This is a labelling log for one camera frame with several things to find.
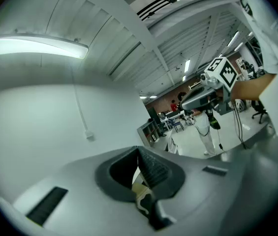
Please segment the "person's right forearm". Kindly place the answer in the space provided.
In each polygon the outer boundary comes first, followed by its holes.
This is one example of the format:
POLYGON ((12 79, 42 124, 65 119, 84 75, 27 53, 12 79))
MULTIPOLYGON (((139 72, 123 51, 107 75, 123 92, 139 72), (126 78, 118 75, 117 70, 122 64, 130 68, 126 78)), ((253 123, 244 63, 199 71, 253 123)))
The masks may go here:
POLYGON ((276 74, 265 74, 257 79, 237 81, 231 90, 231 100, 258 100, 275 76, 276 74))

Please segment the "white office chair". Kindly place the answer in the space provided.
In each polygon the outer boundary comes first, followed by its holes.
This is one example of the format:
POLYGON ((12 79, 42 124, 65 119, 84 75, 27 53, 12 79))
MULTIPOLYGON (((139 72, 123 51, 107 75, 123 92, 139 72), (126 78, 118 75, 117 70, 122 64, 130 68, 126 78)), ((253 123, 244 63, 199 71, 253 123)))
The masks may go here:
POLYGON ((178 146, 175 144, 172 137, 169 137, 167 142, 167 151, 172 154, 179 154, 178 146))

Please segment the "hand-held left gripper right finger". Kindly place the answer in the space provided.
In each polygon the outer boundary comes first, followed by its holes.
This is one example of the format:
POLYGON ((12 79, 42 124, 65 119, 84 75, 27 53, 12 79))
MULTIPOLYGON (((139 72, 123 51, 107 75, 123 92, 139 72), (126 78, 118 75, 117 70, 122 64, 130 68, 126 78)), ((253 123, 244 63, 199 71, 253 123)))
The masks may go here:
POLYGON ((138 167, 150 190, 148 225, 138 229, 139 236, 181 222, 207 205, 218 207, 236 187, 237 172, 230 162, 138 147, 138 167))

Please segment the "rectangular ceiling light panel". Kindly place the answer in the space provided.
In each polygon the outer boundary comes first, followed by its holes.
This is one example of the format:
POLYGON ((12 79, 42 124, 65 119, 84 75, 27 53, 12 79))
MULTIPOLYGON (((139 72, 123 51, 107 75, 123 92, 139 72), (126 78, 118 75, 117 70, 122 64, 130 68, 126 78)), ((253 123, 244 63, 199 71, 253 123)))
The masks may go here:
POLYGON ((87 45, 57 37, 20 34, 0 36, 0 55, 15 53, 40 53, 84 59, 87 45))

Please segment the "grey shelf desk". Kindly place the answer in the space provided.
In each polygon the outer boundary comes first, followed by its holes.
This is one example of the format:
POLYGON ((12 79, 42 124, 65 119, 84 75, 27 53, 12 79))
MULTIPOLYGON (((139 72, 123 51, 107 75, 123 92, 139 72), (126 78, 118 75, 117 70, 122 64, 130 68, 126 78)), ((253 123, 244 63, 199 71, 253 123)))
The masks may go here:
POLYGON ((149 119, 148 122, 137 128, 139 137, 146 147, 164 149, 166 147, 166 134, 162 124, 157 124, 155 120, 149 119), (154 134, 157 140, 154 142, 151 135, 154 134))

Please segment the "person in white shirt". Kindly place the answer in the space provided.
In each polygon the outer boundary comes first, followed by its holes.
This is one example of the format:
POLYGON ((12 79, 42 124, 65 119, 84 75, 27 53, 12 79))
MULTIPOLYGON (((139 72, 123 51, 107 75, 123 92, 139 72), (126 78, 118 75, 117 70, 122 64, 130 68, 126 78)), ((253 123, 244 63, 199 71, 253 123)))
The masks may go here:
POLYGON ((260 44, 265 74, 276 74, 259 100, 278 134, 278 14, 267 0, 240 0, 240 4, 260 44))

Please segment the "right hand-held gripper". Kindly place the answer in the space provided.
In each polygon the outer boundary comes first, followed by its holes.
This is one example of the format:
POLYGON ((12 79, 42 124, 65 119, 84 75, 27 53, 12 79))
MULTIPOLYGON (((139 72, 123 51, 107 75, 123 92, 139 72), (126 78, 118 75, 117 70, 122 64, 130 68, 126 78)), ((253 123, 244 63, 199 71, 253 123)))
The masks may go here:
POLYGON ((204 87, 190 90, 181 101, 184 110, 199 109, 210 105, 218 114, 224 115, 232 108, 231 91, 239 74, 227 58, 215 58, 200 76, 204 87))

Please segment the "black office chair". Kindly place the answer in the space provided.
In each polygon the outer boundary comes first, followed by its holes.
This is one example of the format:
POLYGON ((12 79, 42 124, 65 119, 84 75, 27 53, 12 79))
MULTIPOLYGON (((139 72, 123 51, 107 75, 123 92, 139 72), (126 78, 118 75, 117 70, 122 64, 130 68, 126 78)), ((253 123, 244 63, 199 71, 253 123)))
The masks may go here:
POLYGON ((252 108, 256 111, 255 114, 252 115, 252 119, 254 119, 255 116, 260 116, 260 119, 259 119, 259 124, 262 123, 262 118, 264 115, 268 115, 268 112, 267 110, 265 109, 265 107, 263 106, 263 104, 261 103, 261 101, 256 101, 256 100, 253 100, 251 102, 251 106, 252 108))

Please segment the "blue chair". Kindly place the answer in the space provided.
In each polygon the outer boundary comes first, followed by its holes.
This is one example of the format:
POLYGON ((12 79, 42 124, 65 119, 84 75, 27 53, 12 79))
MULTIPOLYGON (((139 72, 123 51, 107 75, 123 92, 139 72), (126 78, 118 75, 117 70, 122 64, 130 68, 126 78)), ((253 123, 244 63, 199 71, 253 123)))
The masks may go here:
POLYGON ((183 130, 183 131, 185 130, 185 129, 184 129, 184 126, 181 124, 180 121, 174 122, 173 119, 169 119, 168 121, 169 121, 170 125, 174 128, 174 130, 175 130, 177 133, 178 133, 178 128, 179 128, 179 127, 181 128, 181 130, 183 130))

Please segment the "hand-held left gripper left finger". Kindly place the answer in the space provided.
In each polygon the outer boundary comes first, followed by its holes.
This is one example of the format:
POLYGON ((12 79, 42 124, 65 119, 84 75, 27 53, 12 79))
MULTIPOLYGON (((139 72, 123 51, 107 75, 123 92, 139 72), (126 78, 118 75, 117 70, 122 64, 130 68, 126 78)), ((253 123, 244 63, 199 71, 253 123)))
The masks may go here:
POLYGON ((31 186, 13 204, 0 197, 0 209, 27 236, 150 236, 152 228, 134 203, 111 199, 95 182, 101 162, 124 151, 68 163, 31 186), (67 192, 40 226, 27 215, 55 187, 67 192))

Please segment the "black green gear pack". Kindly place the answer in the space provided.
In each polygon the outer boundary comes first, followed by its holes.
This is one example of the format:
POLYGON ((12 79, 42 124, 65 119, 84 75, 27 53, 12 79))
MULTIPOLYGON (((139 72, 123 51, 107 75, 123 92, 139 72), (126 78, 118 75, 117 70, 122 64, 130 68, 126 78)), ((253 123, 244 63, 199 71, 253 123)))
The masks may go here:
POLYGON ((220 124, 217 119, 214 117, 213 111, 211 109, 207 110, 207 116, 209 120, 210 127, 215 130, 220 130, 220 124))

